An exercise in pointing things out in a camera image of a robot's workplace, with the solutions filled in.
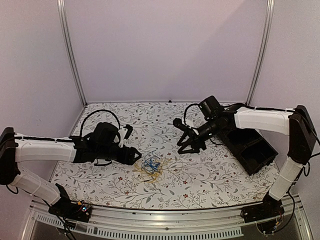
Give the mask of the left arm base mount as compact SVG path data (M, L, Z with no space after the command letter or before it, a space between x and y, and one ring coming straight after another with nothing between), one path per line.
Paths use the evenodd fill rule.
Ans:
M48 212L65 219L88 223L92 214L92 204L84 200L72 201L63 186L58 183L55 186L59 190L60 199L50 205Z

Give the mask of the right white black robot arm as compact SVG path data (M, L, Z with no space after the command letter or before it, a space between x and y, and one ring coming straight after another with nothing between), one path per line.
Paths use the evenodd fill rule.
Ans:
M259 206L262 218L269 218L278 210L278 202L299 179L301 171L320 142L310 115L303 105L295 108L253 107L244 103L222 106L214 96L197 104L205 123L195 127L185 118L175 118L173 125L183 131L177 142L178 154L199 153L206 150L206 141L213 136L228 147L248 174L253 174L277 155L258 133L259 130L280 133L289 137L287 159L279 176Z

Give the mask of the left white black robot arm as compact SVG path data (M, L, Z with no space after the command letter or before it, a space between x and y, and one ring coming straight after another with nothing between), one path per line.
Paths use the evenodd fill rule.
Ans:
M93 132L85 136L62 138L26 136L4 129L0 136L0 183L22 189L43 199L63 216L74 213L65 189L50 183L20 164L29 161L60 161L73 164L105 160L132 166L142 155L134 147L125 146L133 128L117 128L111 123L100 122Z

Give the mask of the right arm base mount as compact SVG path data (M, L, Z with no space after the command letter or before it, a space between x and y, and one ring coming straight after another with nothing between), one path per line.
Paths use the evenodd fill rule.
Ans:
M261 233L269 235L273 234L282 223L284 213L285 210L282 201L275 200L269 195L266 195L262 203L244 206L241 209L240 216L244 219L245 223L273 218L273 220L257 224L257 228Z

